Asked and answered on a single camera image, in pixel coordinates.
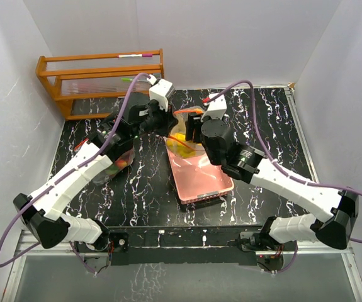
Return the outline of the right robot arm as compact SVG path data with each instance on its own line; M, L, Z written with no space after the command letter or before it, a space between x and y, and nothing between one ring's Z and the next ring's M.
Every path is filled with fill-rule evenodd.
M239 143L221 119L188 114L187 142L201 143L214 166L229 177L267 189L307 210L290 218L269 217L251 246L269 250L292 241L319 241L338 250L347 248L358 217L359 197L348 189L322 187L288 169L276 167L264 152Z

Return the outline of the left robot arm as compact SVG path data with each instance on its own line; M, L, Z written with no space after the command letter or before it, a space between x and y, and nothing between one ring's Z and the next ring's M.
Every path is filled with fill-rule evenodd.
M134 140L146 133L168 136L178 121L166 97L133 92L124 100L122 115L110 114L71 160L44 186L29 195L20 193L13 204L21 220L45 249L63 241L84 242L102 251L109 244L109 230L90 218L64 214L66 206L95 177L107 181L121 156L133 149Z

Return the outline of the yellow mango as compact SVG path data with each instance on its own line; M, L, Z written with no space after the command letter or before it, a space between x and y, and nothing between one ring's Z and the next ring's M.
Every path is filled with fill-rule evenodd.
M174 133L166 140L166 147L176 156L190 158L198 155L198 151L186 143L185 134Z

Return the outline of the clear zip bag orange zipper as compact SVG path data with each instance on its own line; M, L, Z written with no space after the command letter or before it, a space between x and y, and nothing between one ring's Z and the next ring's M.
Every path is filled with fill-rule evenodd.
M112 153L110 155L99 152L99 146L84 139L76 148L76 154L72 158L70 168L74 169L71 176L76 176L86 184L93 182L94 184L104 184L114 178L124 168L128 167L135 157L134 148L119 154Z

